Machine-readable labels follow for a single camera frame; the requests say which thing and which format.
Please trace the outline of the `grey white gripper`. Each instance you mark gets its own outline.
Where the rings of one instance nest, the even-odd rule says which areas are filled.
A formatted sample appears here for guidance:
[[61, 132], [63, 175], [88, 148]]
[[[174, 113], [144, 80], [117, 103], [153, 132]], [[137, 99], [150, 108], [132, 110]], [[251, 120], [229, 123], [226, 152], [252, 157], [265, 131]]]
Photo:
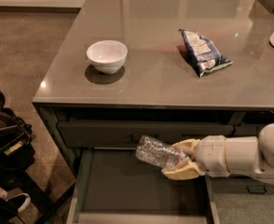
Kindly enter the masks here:
[[230, 172], [226, 164], [226, 138], [222, 135], [209, 135], [199, 139], [185, 139], [172, 145], [185, 156], [195, 156], [179, 162], [173, 168], [161, 170], [170, 180], [190, 180], [201, 175], [210, 177], [228, 177]]

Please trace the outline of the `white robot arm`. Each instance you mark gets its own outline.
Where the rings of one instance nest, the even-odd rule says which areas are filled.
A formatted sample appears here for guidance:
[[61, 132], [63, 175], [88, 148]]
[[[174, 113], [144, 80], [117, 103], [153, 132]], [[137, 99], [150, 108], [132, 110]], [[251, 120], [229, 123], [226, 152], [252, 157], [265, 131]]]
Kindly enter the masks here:
[[162, 174], [171, 180], [194, 179], [200, 175], [244, 175], [274, 185], [274, 123], [262, 128], [258, 136], [209, 135], [201, 140], [184, 140], [174, 146], [193, 151], [194, 160], [163, 168]]

